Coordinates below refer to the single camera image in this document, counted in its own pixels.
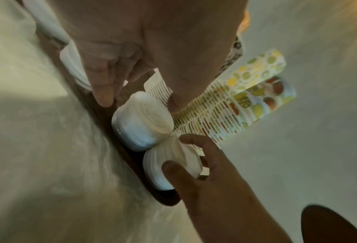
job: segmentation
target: person's left hand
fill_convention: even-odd
[[[218,73],[246,0],[47,0],[74,40],[101,106],[125,80],[157,67],[172,89],[168,108],[185,107]]]

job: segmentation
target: human skin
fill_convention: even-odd
[[[180,141],[203,149],[201,160],[210,170],[202,181],[173,161],[163,164],[166,179],[188,209],[204,243],[291,243],[248,183],[208,137],[182,135]]]
[[[214,80],[236,37],[246,0],[47,0],[75,41],[101,106],[125,80],[158,68],[176,112]]]

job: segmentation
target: brown tray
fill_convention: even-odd
[[[64,76],[66,84],[71,88],[76,97],[88,110],[93,120],[97,123],[98,127],[103,131],[108,140],[119,151],[122,158],[130,166],[130,168],[136,173],[137,177],[141,180],[145,188],[152,194],[152,196],[161,204],[166,206],[174,206],[181,200],[175,190],[159,191],[156,190],[147,180],[143,171],[142,160],[143,153],[138,153],[127,149],[114,135],[111,127],[111,118],[116,110],[116,104],[109,108],[101,107],[95,101],[93,94],[90,91],[85,90],[76,84],[74,77],[67,71],[59,58],[59,52],[64,47],[61,42],[47,36],[43,31],[37,30],[37,35],[40,40],[41,47],[51,58],[54,65],[59,69]],[[118,102],[124,103],[129,96],[139,90],[143,90],[144,82],[150,77],[149,74],[143,75],[138,81],[128,84],[121,92]]]

